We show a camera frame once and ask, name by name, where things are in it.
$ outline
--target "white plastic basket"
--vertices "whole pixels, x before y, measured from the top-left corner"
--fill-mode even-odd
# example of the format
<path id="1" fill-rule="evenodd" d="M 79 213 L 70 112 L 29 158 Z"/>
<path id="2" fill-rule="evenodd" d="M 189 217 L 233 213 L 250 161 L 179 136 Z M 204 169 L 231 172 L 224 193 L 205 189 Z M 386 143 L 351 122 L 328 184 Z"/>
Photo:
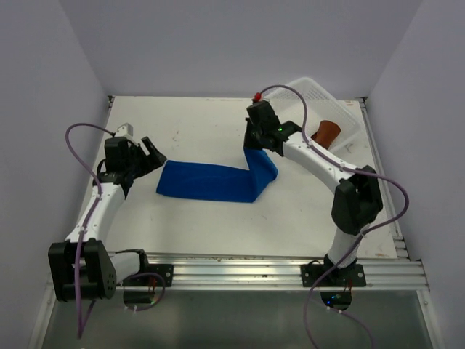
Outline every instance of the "white plastic basket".
<path id="1" fill-rule="evenodd" d="M 287 85 L 299 91 L 307 102 L 308 118 L 305 131 L 308 137 L 318 130 L 322 120 L 332 121 L 341 128 L 341 133 L 329 148 L 332 153 L 354 140 L 362 129 L 362 125 L 352 112 L 313 79 L 304 77 Z M 263 98 L 270 101 L 282 122 L 292 120 L 302 125 L 304 110 L 302 102 L 292 91 L 271 89 L 265 92 Z"/>

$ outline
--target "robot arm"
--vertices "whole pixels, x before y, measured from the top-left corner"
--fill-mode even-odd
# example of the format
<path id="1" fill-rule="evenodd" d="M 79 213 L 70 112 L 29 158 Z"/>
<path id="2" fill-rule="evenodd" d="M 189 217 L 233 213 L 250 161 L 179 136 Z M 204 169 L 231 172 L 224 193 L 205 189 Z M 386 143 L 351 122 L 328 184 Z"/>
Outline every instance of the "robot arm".
<path id="1" fill-rule="evenodd" d="M 142 143 L 148 154 L 135 143 L 129 124 L 119 127 L 114 137 L 105 140 L 105 159 L 97 169 L 101 194 L 94 182 L 91 198 L 76 227 L 65 242 L 52 244 L 49 249 L 49 264 L 58 300 L 76 298 L 73 277 L 76 248 L 84 218 L 92 209 L 96 197 L 99 202 L 87 224 L 81 249 L 81 259 L 84 259 L 80 272 L 82 299 L 109 299 L 114 295 L 118 283 L 130 275 L 147 270 L 148 261 L 143 250 L 126 250 L 110 258 L 103 245 L 113 218 L 128 196 L 134 180 L 163 166 L 166 161 L 166 157 L 148 137 L 142 138 Z"/>
<path id="2" fill-rule="evenodd" d="M 336 224 L 333 244 L 325 257 L 329 265 L 339 261 L 354 244 L 357 235 L 372 223 L 382 210 L 381 192 L 375 178 L 353 174 L 342 167 L 356 169 L 352 164 L 341 160 L 317 143 L 313 145 L 341 167 L 321 157 L 309 148 L 302 139 L 302 128 L 292 121 L 280 123 L 271 105 L 266 100 L 254 102 L 247 108 L 247 121 L 244 147 L 268 149 L 279 153 L 303 166 L 321 180 L 334 194 L 331 216 Z M 362 169 L 375 172 L 369 166 Z M 357 259 L 357 249 L 339 265 L 344 269 Z"/>

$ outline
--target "folded blue fabric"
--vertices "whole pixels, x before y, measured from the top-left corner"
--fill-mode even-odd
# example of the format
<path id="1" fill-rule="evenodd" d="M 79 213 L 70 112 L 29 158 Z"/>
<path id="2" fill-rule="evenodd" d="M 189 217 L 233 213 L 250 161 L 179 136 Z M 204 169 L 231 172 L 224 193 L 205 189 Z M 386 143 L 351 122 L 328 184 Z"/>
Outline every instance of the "folded blue fabric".
<path id="1" fill-rule="evenodd" d="M 157 193 L 174 198 L 254 202 L 278 176 L 278 169 L 264 151 L 244 149 L 248 168 L 168 160 Z"/>

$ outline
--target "white table surface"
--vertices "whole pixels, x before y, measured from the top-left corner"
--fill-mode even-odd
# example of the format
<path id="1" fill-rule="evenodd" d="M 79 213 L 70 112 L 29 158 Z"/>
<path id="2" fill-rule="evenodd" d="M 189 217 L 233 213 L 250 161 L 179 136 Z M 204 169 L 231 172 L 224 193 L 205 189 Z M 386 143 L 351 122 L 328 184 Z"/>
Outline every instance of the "white table surface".
<path id="1" fill-rule="evenodd" d="M 341 102 L 363 122 L 358 102 Z M 247 169 L 244 118 L 249 99 L 116 97 L 107 128 L 129 122 L 136 140 L 149 136 L 168 159 Z M 336 153 L 345 161 L 374 167 L 366 131 Z M 104 157 L 100 145 L 94 168 Z M 161 169 L 139 178 L 129 191 L 105 242 L 108 251 L 323 257 L 333 240 L 333 197 L 312 174 L 270 153 L 279 175 L 253 204 L 168 198 L 155 190 Z M 84 205 L 89 200 L 90 186 Z M 386 219 L 383 210 L 377 222 Z M 392 227 L 375 230 L 358 256 L 396 258 Z"/>

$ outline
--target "white backdrop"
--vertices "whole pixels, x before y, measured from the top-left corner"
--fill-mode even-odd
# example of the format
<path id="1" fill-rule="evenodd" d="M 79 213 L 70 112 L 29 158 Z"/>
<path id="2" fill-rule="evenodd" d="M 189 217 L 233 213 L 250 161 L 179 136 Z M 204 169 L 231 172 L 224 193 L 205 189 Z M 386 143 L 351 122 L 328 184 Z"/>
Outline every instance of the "white backdrop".
<path id="1" fill-rule="evenodd" d="M 367 96 L 421 0 L 60 0 L 113 95 L 248 97 L 311 76 Z"/>
<path id="2" fill-rule="evenodd" d="M 461 0 L 425 0 L 368 99 L 384 168 L 411 195 L 408 251 L 452 349 L 465 348 L 464 17 Z"/>
<path id="3" fill-rule="evenodd" d="M 65 130 L 105 123 L 108 104 L 57 1 L 0 8 L 0 343 L 26 348 L 49 246 L 73 227 L 88 180 Z M 100 133 L 76 130 L 72 141 L 92 161 Z"/>

